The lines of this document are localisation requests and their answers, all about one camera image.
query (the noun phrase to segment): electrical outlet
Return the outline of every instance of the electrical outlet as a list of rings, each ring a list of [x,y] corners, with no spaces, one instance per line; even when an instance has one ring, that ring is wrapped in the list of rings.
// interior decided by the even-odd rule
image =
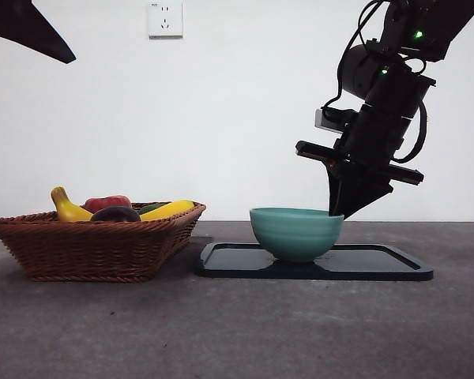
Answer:
[[[182,0],[149,4],[149,38],[182,38]]]

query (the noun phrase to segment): woven basket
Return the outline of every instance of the woven basket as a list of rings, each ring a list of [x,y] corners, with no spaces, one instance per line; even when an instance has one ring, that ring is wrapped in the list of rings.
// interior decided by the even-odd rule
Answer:
[[[141,208],[152,203],[133,203]],[[144,282],[190,241],[205,210],[156,221],[58,221],[56,212],[0,219],[0,240],[31,280]]]

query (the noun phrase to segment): black plastic tray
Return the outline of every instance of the black plastic tray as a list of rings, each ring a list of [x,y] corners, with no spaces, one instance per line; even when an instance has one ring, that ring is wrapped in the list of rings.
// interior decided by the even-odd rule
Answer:
[[[310,263],[279,261],[256,243],[210,243],[195,268],[212,278],[431,280],[434,270],[385,245],[334,245]]]

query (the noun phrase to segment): gray concrete floor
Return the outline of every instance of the gray concrete floor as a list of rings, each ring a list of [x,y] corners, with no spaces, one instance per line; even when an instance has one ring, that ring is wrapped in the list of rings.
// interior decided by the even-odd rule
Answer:
[[[0,378],[471,378],[474,223],[347,222],[339,242],[396,246],[427,282],[208,279],[200,222],[147,283],[35,283],[0,243]]]

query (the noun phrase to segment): teal bowl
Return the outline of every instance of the teal bowl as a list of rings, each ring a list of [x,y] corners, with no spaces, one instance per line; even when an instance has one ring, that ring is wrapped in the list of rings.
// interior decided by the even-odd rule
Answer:
[[[339,238],[344,216],[297,208],[253,208],[253,233],[275,258],[295,263],[312,262],[330,250]]]

